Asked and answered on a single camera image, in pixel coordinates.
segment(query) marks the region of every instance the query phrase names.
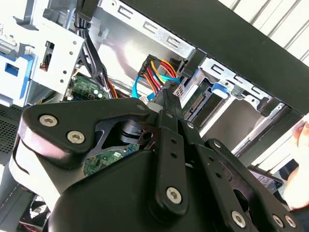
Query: green circuit board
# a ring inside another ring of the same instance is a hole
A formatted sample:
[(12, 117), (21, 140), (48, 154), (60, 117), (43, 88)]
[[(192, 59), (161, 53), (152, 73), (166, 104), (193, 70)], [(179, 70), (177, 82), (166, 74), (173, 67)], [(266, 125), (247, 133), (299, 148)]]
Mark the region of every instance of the green circuit board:
[(69, 85), (71, 101), (108, 99), (107, 93), (88, 77), (75, 76)]
[[(77, 75), (71, 80), (64, 101), (100, 99), (108, 99), (107, 93), (97, 84), (90, 81), (88, 77)], [(131, 144), (126, 150), (107, 151), (95, 157), (91, 157), (84, 163), (84, 174), (86, 176), (91, 175), (138, 149), (139, 145)]]
[(84, 174), (85, 176), (91, 175), (120, 160), (124, 156), (130, 155), (138, 149), (139, 145), (131, 144), (126, 150), (106, 151), (97, 156), (88, 158), (84, 164)]

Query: black plastic bracket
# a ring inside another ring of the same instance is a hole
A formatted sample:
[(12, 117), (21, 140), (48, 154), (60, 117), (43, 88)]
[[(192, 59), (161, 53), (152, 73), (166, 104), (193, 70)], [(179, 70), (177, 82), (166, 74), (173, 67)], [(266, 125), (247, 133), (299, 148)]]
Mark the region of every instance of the black plastic bracket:
[(84, 0), (84, 4), (80, 11), (80, 17), (87, 22), (90, 22), (93, 14), (98, 6), (99, 0)]

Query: screw head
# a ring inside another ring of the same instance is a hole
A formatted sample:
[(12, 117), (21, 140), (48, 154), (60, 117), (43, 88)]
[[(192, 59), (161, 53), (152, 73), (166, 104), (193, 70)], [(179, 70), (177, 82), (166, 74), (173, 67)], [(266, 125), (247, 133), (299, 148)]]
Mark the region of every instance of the screw head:
[(284, 227), (283, 222), (281, 221), (281, 219), (280, 219), (277, 215), (273, 214), (272, 217), (274, 218), (275, 222), (276, 222), (281, 228)]
[(218, 147), (218, 148), (221, 147), (221, 145), (220, 145), (217, 141), (213, 141), (213, 144), (214, 144), (216, 147)]
[(141, 110), (145, 110), (145, 107), (142, 106), (141, 104), (137, 104), (137, 107), (140, 108)]
[(166, 195), (169, 198), (169, 200), (173, 202), (174, 204), (180, 204), (182, 202), (182, 195), (174, 187), (169, 187), (166, 190)]
[(285, 220), (290, 224), (290, 226), (292, 226), (293, 228), (296, 228), (296, 224), (293, 221), (293, 219), (291, 219), (291, 217), (285, 215)]
[(166, 115), (169, 116), (170, 118), (173, 118), (173, 115), (171, 115), (169, 112), (166, 112)]
[(194, 128), (194, 125), (191, 122), (187, 122), (188, 127), (190, 127), (191, 129)]
[(43, 115), (39, 119), (40, 123), (47, 127), (54, 127), (58, 124), (58, 120), (51, 115)]
[(70, 131), (67, 139), (73, 144), (82, 144), (85, 141), (85, 136), (79, 131)]
[(239, 227), (241, 228), (246, 227), (246, 221), (239, 212), (232, 211), (232, 219)]

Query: red cable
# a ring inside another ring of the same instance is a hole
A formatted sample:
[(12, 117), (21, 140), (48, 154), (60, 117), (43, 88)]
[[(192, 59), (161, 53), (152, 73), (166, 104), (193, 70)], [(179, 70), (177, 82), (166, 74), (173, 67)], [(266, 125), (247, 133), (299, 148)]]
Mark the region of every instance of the red cable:
[(31, 232), (38, 232), (37, 230), (33, 230), (31, 229), (30, 227), (26, 226), (25, 224), (22, 224), (28, 231), (31, 231)]
[(158, 90), (160, 90), (161, 87), (160, 87), (160, 85), (155, 81), (154, 77), (153, 77), (152, 74), (151, 74), (151, 71), (150, 71), (150, 68), (149, 68), (149, 67), (147, 67), (147, 72), (148, 72), (148, 74), (150, 75), (150, 79), (152, 80), (152, 82), (155, 84), (155, 86), (158, 88)]
[(161, 65), (164, 66), (166, 69), (168, 69), (168, 70), (170, 71), (171, 74), (173, 74), (173, 76), (172, 76), (173, 78), (177, 78), (177, 77), (175, 76), (174, 71), (170, 68), (169, 65), (167, 65), (167, 64), (164, 63), (164, 62), (162, 62)]

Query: finger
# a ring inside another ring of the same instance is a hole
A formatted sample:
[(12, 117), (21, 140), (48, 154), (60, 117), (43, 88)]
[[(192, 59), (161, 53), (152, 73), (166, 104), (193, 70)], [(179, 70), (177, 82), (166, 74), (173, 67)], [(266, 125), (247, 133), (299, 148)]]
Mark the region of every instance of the finger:
[(291, 143), (292, 145), (298, 146), (298, 140), (300, 137), (301, 132), (303, 131), (303, 126), (299, 127), (297, 130), (294, 131), (293, 136), (291, 137)]
[(307, 148), (309, 146), (309, 124), (306, 123), (298, 139), (298, 147)]

